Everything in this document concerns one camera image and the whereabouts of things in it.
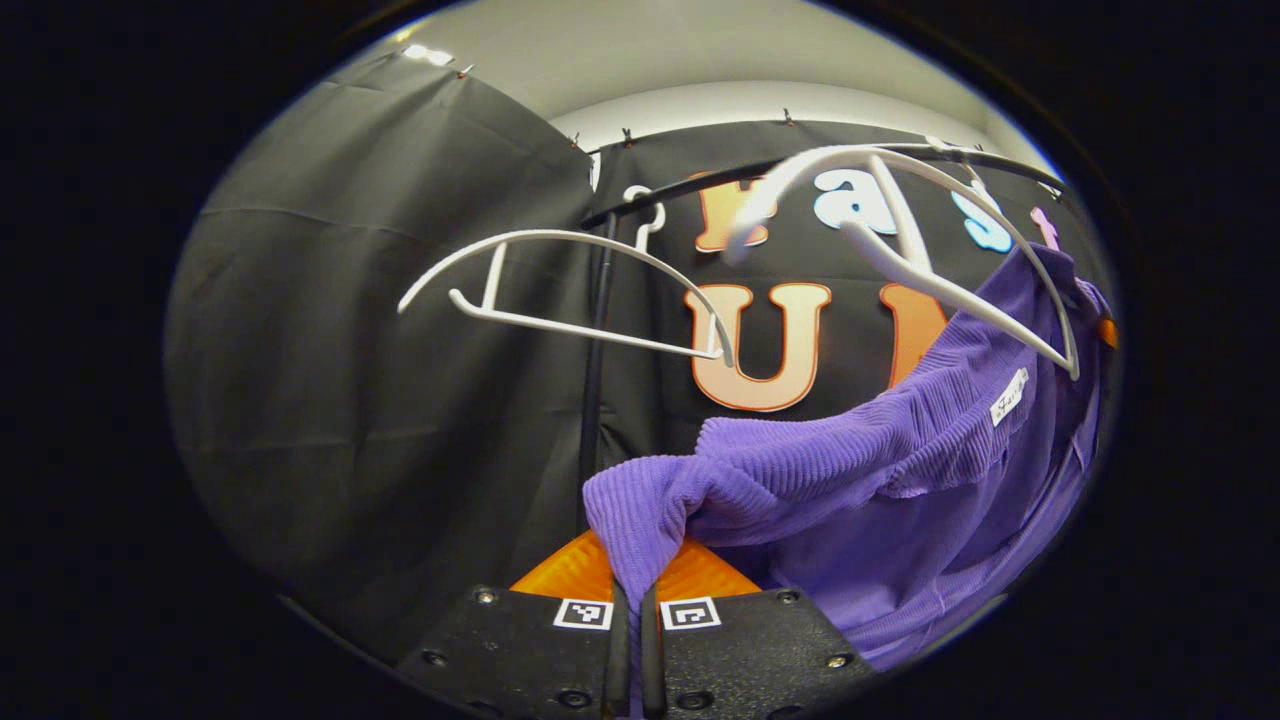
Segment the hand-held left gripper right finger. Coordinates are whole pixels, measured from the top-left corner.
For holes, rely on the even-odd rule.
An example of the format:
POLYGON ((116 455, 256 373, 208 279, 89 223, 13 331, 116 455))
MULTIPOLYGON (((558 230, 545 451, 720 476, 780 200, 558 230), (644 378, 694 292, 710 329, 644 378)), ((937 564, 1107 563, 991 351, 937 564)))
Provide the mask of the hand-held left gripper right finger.
POLYGON ((804 591, 762 589, 692 541, 645 593, 639 626, 646 719, 815 719, 878 682, 804 591))

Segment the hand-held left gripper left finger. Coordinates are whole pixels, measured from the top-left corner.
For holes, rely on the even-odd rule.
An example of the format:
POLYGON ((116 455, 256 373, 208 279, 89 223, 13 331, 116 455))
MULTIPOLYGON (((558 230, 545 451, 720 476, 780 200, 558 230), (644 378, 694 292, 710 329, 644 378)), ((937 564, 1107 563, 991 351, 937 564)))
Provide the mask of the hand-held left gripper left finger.
POLYGON ((398 674, 479 719, 616 719, 628 711, 628 629, 589 530, 509 587, 465 589, 398 674))

